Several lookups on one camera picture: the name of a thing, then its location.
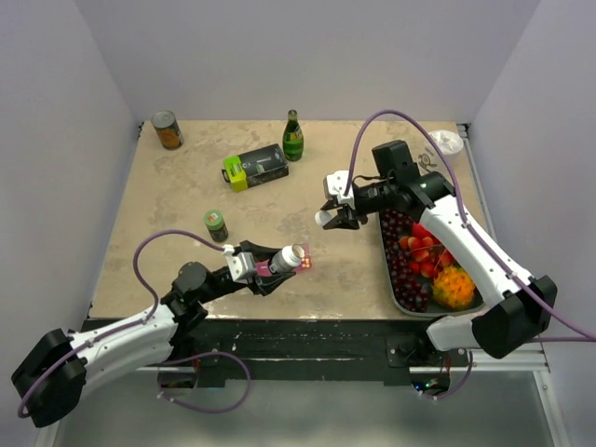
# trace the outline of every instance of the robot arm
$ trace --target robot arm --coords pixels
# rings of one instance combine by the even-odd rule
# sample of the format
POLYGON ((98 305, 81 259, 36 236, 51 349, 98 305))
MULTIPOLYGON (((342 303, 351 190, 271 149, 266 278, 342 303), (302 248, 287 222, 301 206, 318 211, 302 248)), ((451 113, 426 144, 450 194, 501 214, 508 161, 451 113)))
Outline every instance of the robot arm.
POLYGON ((35 426, 62 419, 81 399, 117 377, 169 359, 208 315, 203 304, 244 288, 254 294, 271 293, 295 275, 292 270, 304 252, 300 246, 280 250, 244 241, 238 247, 224 246, 223 256, 227 266, 214 272, 196 262, 183 265, 170 292, 143 324, 135 322, 145 320, 152 308, 97 331, 64 333, 57 329, 44 335, 12 374, 22 398, 58 359, 73 355, 28 399, 27 411, 35 426), (268 262, 271 276, 257 274, 256 264, 262 261, 268 262))
MULTIPOLYGON (((431 322, 421 342, 427 352, 479 347, 502 359, 543 332, 550 315, 507 276, 467 227, 457 208, 453 187, 437 172, 421 176, 405 142, 395 141, 372 150, 380 182, 352 184, 347 194, 347 171, 328 175, 323 183, 327 202, 316 220, 324 229, 359 229, 368 214, 399 210, 422 224, 454 255, 470 274, 486 306, 482 311, 431 322), (337 210, 333 216, 330 210, 337 210)), ((554 305, 557 288, 549 277, 536 279, 513 261, 466 211, 469 224, 547 304, 554 305)))

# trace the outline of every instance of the gray wall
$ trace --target gray wall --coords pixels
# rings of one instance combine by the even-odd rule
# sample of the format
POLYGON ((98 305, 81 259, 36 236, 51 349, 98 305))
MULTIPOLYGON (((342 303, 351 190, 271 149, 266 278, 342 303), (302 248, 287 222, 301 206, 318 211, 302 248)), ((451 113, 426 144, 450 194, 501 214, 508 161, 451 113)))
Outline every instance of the gray wall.
POLYGON ((539 0, 75 0, 135 117, 468 122, 539 0))
POLYGON ((3 1, 0 42, 0 445, 21 446, 9 377, 86 315, 136 135, 71 0, 3 1))
MULTIPOLYGON (((499 242, 549 274, 556 308, 593 332, 595 17, 592 0, 542 0, 471 129, 499 242)), ((594 445, 594 346, 550 345, 547 354, 574 445, 594 445)))

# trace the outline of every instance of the green glass bottle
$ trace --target green glass bottle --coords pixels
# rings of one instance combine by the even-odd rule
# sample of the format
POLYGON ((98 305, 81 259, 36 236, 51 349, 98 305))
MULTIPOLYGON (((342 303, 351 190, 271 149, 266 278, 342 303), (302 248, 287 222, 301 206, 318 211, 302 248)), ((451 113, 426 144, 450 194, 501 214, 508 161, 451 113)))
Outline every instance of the green glass bottle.
POLYGON ((290 161, 298 161, 305 150, 305 136, 298 124, 298 112, 288 112, 288 124, 283 131, 283 154, 290 161))

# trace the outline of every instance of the food can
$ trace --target food can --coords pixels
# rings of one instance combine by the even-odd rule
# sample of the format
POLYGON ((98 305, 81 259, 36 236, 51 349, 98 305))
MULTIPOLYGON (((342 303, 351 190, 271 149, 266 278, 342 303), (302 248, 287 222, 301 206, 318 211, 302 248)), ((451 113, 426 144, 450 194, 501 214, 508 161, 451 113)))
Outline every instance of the food can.
POLYGON ((224 216, 220 211, 210 210, 205 213, 205 226, 215 242, 224 242, 228 237, 224 216))
POLYGON ((151 124, 157 132, 159 142, 166 149, 178 149, 184 143, 184 137, 178 127, 176 116, 169 110, 162 110, 151 117, 151 124))

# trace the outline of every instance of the small can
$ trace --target small can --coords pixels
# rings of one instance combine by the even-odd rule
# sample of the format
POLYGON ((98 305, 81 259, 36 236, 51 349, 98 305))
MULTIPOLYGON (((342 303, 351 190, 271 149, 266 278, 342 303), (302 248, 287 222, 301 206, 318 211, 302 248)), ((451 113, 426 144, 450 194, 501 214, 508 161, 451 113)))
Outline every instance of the small can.
POLYGON ((169 110, 157 112, 151 117, 151 124, 157 132, 159 142, 166 149, 173 151, 183 145, 184 137, 173 112, 169 110))
POLYGON ((287 245, 271 259, 269 271, 273 274, 291 272, 302 263, 305 255, 305 249, 301 245, 287 245))
POLYGON ((219 211, 210 210, 205 213, 205 226, 215 242, 224 242, 227 239, 227 227, 224 217, 219 211))

